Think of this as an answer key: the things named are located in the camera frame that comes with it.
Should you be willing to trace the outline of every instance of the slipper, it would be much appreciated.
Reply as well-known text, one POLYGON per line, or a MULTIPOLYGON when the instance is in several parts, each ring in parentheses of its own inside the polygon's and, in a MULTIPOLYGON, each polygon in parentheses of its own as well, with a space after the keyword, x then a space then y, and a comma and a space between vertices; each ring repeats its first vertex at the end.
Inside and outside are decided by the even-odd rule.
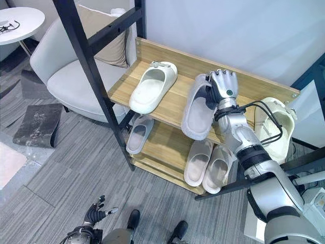
MULTIPOLYGON (((270 144, 264 145, 264 149, 269 153, 270 157, 283 164, 289 149, 291 135, 295 128, 296 118, 295 112, 287 108, 281 101, 276 98, 264 98, 262 100, 268 105, 278 122, 282 125, 282 137, 270 144)), ((260 141, 271 136, 279 134, 279 129, 271 121, 271 119, 258 107, 255 109, 255 133, 260 141)))
POLYGON ((213 143, 209 140, 194 141, 187 157, 184 179, 187 184, 197 187, 202 183, 212 153, 213 143))
POLYGON ((137 113, 151 113, 177 79, 177 68, 170 62, 152 62, 133 91, 130 108, 137 113))
POLYGON ((126 150, 130 154, 138 154, 141 152, 153 127, 153 123, 154 119, 148 115, 141 115, 136 119, 126 144, 126 150))
POLYGON ((217 194, 221 190, 228 180, 233 161, 234 158, 227 148, 221 145, 214 148, 202 181, 207 192, 217 194))
POLYGON ((213 121, 214 109, 210 109, 206 105, 208 97, 206 87, 211 87, 211 84, 205 77, 205 74, 201 74, 195 78, 187 97, 181 123, 182 132, 194 140, 205 139, 211 130, 213 121))

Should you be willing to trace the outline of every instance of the gray slipper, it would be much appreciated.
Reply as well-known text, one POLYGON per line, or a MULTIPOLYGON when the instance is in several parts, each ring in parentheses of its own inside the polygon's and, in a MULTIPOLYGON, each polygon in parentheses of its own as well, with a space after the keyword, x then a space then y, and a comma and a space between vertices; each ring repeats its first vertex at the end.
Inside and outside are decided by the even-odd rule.
POLYGON ((153 127, 153 123, 154 119, 149 115, 141 115, 136 119, 126 144, 126 150, 130 154, 138 154, 141 152, 153 127))
POLYGON ((195 78, 187 97, 181 124, 182 132, 194 140, 205 139, 213 121, 214 110, 206 105, 206 87, 211 87, 211 84, 205 77, 205 74, 201 74, 195 78))

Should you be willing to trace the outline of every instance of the person's foot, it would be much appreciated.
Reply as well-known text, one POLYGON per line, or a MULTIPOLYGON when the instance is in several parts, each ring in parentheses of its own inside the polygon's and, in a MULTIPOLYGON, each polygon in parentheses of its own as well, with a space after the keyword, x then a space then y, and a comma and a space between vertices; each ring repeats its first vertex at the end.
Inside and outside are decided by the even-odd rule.
POLYGON ((177 237, 178 239, 182 239, 183 236, 185 235, 186 231, 188 229, 188 223, 184 220, 182 220, 181 222, 179 222, 176 226, 176 228, 174 229, 174 232, 171 236, 171 238, 168 240, 168 244, 172 243, 172 241, 174 240, 175 237, 177 237))
POLYGON ((130 217, 128 219, 127 229, 135 231, 135 229, 137 228, 137 226, 139 224, 139 221, 140 221, 140 211, 137 209, 134 209, 131 212, 130 217))

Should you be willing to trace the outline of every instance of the black band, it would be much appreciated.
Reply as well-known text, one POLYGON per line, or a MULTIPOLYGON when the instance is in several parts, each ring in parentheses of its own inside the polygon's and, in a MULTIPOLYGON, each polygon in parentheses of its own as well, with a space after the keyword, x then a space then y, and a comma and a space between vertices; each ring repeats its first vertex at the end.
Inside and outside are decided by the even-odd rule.
POLYGON ((297 210, 293 207, 290 206, 284 206, 284 207, 279 207, 277 209, 274 209, 268 213, 266 216, 267 222, 275 219, 277 217, 285 216, 285 215, 290 215, 290 216, 297 216, 300 217, 300 214, 297 212, 297 210))
POLYGON ((245 170, 258 163, 271 160, 262 145, 254 145, 239 151, 237 158, 245 170))

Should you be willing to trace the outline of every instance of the slide sandal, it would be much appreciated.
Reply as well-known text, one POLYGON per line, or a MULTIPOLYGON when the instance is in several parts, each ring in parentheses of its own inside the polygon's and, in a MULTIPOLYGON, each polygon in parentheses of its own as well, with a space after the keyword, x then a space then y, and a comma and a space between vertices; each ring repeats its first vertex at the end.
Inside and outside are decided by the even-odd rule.
POLYGON ((133 91, 129 105, 137 113, 151 113, 177 79, 177 68, 170 62, 152 62, 133 91))
POLYGON ((141 115, 136 119, 126 144, 126 150, 130 154, 138 154, 141 152, 153 127, 153 123, 154 119, 148 115, 141 115))
MULTIPOLYGON (((273 160, 277 161, 278 164, 283 164, 288 153, 290 137, 295 128, 294 118, 296 118, 296 115, 276 98, 264 98, 262 101, 268 105, 278 122, 282 125, 283 130, 283 135, 279 140, 266 144, 263 147, 273 160)), ((276 125, 258 107, 255 109, 254 130, 260 141, 280 133, 276 125)))
POLYGON ((203 188, 207 192, 217 194, 221 190, 228 180, 233 161, 233 156, 227 148, 221 145, 214 148, 202 181, 203 188))
POLYGON ((205 139, 211 130, 213 121, 214 110, 206 105, 206 87, 211 87, 211 84, 205 77, 205 74, 201 74, 195 78, 187 97, 181 123, 182 132, 194 140, 205 139))
POLYGON ((202 183, 212 153, 213 143, 209 140, 194 141, 187 157, 184 179, 187 184, 197 187, 202 183))

